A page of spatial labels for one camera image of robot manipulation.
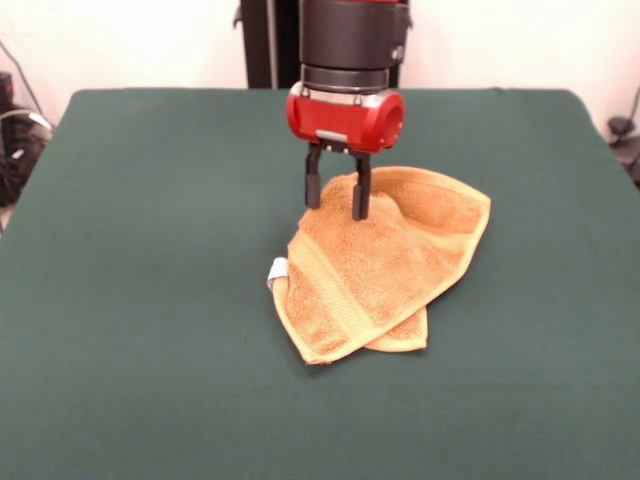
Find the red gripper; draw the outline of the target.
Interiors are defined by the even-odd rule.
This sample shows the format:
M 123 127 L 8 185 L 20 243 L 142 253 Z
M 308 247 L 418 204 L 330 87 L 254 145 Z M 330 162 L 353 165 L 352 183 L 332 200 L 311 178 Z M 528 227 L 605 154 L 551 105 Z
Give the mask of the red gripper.
M 319 164 L 325 144 L 320 141 L 338 142 L 360 151 L 350 153 L 357 173 L 352 218 L 354 221 L 366 220 L 372 172 L 369 153 L 395 145 L 405 118 L 403 97 L 391 90 L 374 94 L 326 92 L 298 82 L 288 93 L 286 116 L 292 133 L 312 142 L 305 159 L 305 205 L 318 209 L 321 203 Z

